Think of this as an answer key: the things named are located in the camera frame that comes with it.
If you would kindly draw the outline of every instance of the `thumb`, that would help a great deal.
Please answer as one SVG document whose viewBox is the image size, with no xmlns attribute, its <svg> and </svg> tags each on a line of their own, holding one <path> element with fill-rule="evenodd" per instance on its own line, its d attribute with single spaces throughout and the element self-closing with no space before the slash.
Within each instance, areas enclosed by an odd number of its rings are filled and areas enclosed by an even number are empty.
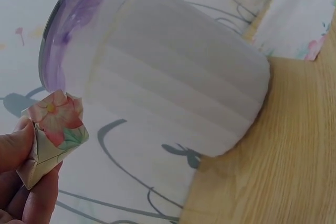
<svg viewBox="0 0 336 224">
<path fill-rule="evenodd" d="M 34 141 L 34 127 L 23 116 L 12 134 L 0 135 L 0 173 L 14 170 L 28 157 Z"/>
</svg>

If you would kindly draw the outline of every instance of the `white tablecloth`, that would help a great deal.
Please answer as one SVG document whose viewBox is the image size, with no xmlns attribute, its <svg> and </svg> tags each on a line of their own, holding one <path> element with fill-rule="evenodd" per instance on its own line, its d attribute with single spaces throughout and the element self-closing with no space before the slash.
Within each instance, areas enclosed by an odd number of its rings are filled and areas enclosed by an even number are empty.
<svg viewBox="0 0 336 224">
<path fill-rule="evenodd" d="M 266 0 L 186 0 L 237 33 Z M 0 0 L 0 131 L 47 95 L 38 75 L 41 35 L 57 0 Z M 200 154 L 85 107 L 90 140 L 66 160 L 51 223 L 177 223 Z"/>
</svg>

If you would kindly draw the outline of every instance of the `floral paper scrap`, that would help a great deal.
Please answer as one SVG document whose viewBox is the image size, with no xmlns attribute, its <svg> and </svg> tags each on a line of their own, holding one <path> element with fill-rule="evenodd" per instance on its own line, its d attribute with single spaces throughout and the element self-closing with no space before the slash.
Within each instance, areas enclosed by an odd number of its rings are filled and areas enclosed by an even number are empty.
<svg viewBox="0 0 336 224">
<path fill-rule="evenodd" d="M 80 98 L 58 90 L 24 110 L 35 127 L 33 148 L 27 161 L 16 171 L 27 189 L 59 164 L 82 143 L 89 134 L 83 125 L 83 105 Z"/>
<path fill-rule="evenodd" d="M 335 0 L 271 0 L 253 45 L 267 56 L 315 60 L 335 6 Z"/>
</svg>

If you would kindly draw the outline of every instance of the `red mark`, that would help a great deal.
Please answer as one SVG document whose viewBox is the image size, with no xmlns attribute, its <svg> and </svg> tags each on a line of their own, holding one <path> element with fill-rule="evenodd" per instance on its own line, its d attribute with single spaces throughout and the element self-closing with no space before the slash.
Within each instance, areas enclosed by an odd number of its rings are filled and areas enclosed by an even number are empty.
<svg viewBox="0 0 336 224">
<path fill-rule="evenodd" d="M 23 28 L 22 27 L 18 27 L 16 30 L 15 30 L 15 34 L 18 34 L 18 35 L 20 35 L 20 37 L 21 37 L 21 41 L 22 41 L 22 46 L 24 46 L 25 45 L 25 42 L 24 42 L 24 40 L 23 40 Z"/>
</svg>

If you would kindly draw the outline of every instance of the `wooden table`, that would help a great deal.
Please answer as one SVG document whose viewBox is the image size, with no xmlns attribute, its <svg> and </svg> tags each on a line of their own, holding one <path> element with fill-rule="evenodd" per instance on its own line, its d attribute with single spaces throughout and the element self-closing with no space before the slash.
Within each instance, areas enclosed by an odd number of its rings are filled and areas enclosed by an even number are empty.
<svg viewBox="0 0 336 224">
<path fill-rule="evenodd" d="M 180 224 L 336 223 L 335 17 L 315 62 L 269 59 L 258 119 L 233 150 L 203 157 Z"/>
</svg>

